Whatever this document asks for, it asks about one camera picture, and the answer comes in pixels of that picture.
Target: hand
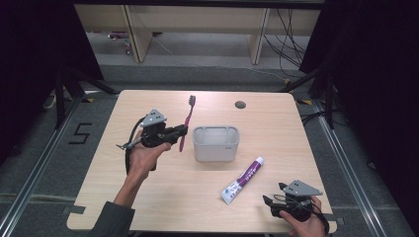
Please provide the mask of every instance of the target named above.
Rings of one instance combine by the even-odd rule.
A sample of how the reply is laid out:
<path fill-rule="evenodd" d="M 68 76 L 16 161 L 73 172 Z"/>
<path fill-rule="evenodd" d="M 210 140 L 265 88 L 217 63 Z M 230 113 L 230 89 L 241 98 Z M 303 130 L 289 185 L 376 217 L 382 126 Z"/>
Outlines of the hand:
<path fill-rule="evenodd" d="M 314 205 L 318 207 L 317 208 L 314 206 L 313 211 L 320 213 L 321 201 L 315 196 L 312 196 L 311 200 L 313 201 Z M 293 227 L 293 229 L 289 232 L 291 236 L 294 236 L 295 234 L 298 234 L 300 237 L 325 236 L 323 223 L 315 214 L 311 214 L 311 216 L 304 222 L 299 222 L 284 210 L 280 211 L 280 216 Z"/>
<path fill-rule="evenodd" d="M 126 207 L 132 207 L 136 194 L 142 182 L 148 177 L 148 173 L 154 167 L 158 157 L 165 151 L 170 150 L 171 144 L 165 142 L 153 148 L 144 147 L 141 143 L 136 144 L 129 155 L 129 173 L 120 192 L 115 197 L 114 203 Z"/>
<path fill-rule="evenodd" d="M 165 142 L 153 148 L 144 147 L 141 143 L 136 144 L 129 155 L 129 173 L 128 175 L 138 175 L 139 179 L 145 180 L 150 170 L 157 163 L 157 158 L 164 152 L 171 149 L 171 144 Z"/>

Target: white toothpaste tube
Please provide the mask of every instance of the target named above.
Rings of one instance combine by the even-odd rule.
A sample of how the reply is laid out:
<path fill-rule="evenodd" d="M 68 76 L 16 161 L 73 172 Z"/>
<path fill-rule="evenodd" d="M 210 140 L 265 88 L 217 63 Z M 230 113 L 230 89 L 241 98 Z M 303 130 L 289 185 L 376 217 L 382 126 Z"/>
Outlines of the white toothpaste tube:
<path fill-rule="evenodd" d="M 256 171 L 263 165 L 264 159 L 262 157 L 256 158 L 256 160 L 247 168 L 240 177 L 228 186 L 222 193 L 221 196 L 227 204 L 231 204 L 234 198 L 240 193 L 247 182 L 252 178 Z"/>

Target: table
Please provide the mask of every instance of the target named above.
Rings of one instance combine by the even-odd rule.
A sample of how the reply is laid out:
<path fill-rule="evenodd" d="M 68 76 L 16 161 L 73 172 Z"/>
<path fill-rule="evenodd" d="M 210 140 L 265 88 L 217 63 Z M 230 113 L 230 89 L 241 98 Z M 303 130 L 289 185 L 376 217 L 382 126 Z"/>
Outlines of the table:
<path fill-rule="evenodd" d="M 70 229 L 91 229 L 104 203 L 113 200 L 126 177 L 124 152 L 135 123 L 151 109 L 166 116 L 167 126 L 182 124 L 190 95 L 197 97 L 185 147 L 172 146 L 140 188 L 131 229 L 170 232 L 280 233 L 290 226 L 274 218 L 262 195 L 283 194 L 278 183 L 304 181 L 324 192 L 324 213 L 332 213 L 293 97 L 290 94 L 191 91 L 122 91 L 111 114 L 75 205 Z M 242 101 L 244 109 L 235 108 Z M 205 163 L 194 156 L 192 131 L 201 125 L 233 125 L 240 143 L 233 161 Z M 227 205 L 221 191 L 258 156 L 265 164 Z M 330 232 L 336 231 L 330 222 Z"/>

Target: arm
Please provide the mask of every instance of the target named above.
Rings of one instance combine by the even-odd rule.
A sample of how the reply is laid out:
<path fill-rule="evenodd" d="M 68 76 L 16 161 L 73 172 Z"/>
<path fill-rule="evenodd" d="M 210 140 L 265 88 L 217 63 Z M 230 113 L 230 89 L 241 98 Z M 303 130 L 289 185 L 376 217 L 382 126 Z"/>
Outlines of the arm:
<path fill-rule="evenodd" d="M 149 171 L 154 167 L 157 158 L 170 150 L 169 143 L 157 147 L 146 148 L 136 144 L 129 155 L 129 173 L 126 180 L 114 199 L 107 202 L 102 209 L 95 227 L 88 236 L 127 236 L 131 225 L 134 210 L 131 209 L 142 182 L 148 177 Z"/>
<path fill-rule="evenodd" d="M 321 201 L 315 196 L 312 196 L 311 200 L 314 203 L 314 212 L 320 213 Z M 280 211 L 280 216 L 293 227 L 293 229 L 290 231 L 291 236 L 294 236 L 295 234 L 298 234 L 298 236 L 300 237 L 325 236 L 323 223 L 314 214 L 311 214 L 310 218 L 308 218 L 304 222 L 299 222 L 284 210 Z"/>

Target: toothbrush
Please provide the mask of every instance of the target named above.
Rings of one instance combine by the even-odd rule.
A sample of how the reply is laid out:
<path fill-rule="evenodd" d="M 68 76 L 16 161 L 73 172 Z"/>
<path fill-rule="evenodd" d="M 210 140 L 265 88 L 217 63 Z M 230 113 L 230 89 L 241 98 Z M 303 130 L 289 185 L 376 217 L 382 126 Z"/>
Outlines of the toothbrush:
<path fill-rule="evenodd" d="M 191 106 L 191 110 L 189 111 L 189 115 L 185 119 L 185 126 L 189 125 L 189 119 L 191 119 L 192 111 L 194 110 L 194 105 L 195 105 L 196 99 L 197 98 L 195 96 L 189 97 L 189 105 Z M 181 143 L 179 145 L 179 152 L 182 152 L 184 143 L 185 143 L 185 136 L 182 136 Z"/>

